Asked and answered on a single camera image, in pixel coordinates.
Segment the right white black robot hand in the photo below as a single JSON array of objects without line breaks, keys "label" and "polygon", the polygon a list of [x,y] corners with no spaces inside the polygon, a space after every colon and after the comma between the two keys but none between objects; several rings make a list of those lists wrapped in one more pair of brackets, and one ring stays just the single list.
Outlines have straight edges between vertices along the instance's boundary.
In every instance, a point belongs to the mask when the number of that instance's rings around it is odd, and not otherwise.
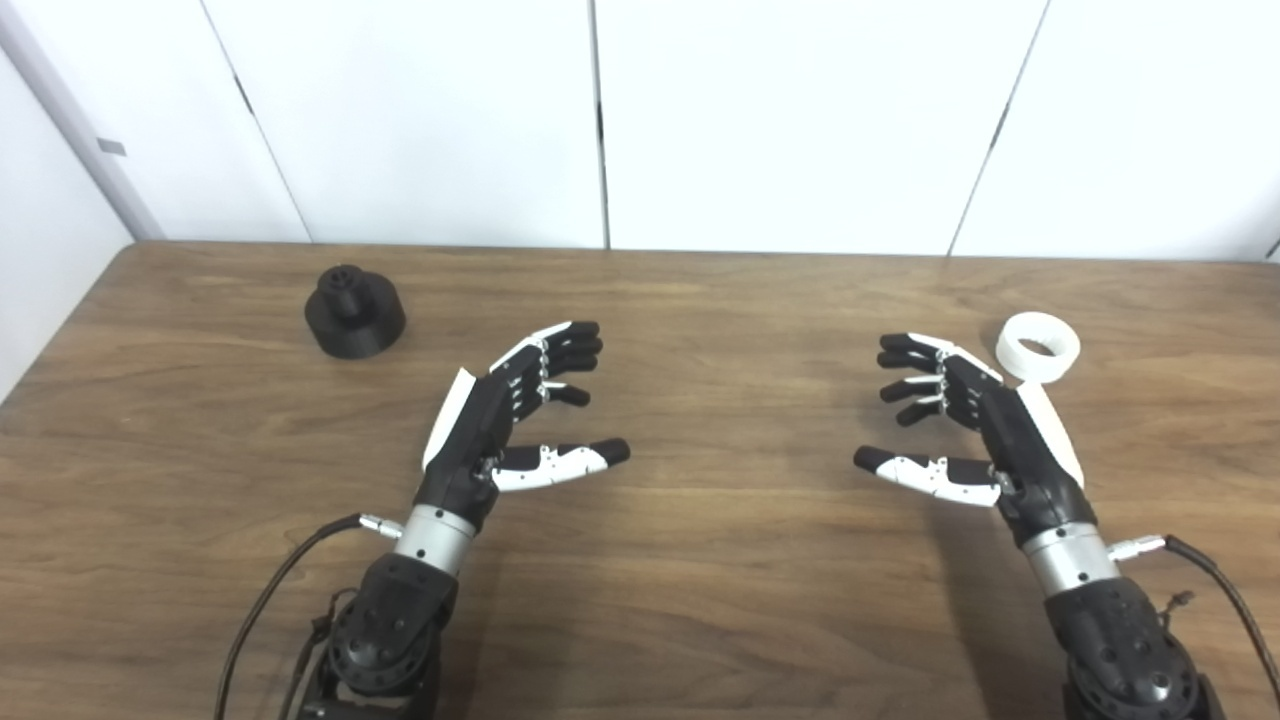
[{"label": "right white black robot hand", "polygon": [[864,445],[856,468],[948,502],[996,507],[1018,546],[1071,524],[1097,524],[1083,473],[1053,405],[1039,386],[1007,386],[991,365],[956,343],[919,333],[879,338],[877,363],[915,375],[884,386],[895,416],[914,427],[941,416],[977,432],[988,457],[932,457]]}]

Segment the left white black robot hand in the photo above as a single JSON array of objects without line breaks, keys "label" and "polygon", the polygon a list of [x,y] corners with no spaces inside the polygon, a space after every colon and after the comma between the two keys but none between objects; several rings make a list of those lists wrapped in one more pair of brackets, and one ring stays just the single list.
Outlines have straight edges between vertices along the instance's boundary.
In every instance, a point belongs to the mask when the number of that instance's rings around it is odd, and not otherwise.
[{"label": "left white black robot hand", "polygon": [[603,350],[595,322],[562,322],[522,338],[484,375],[461,369],[428,438],[413,506],[456,516],[475,530],[503,493],[577,480],[625,462],[625,439],[515,446],[515,428],[549,404],[585,407],[591,396],[561,382],[596,369]]}]

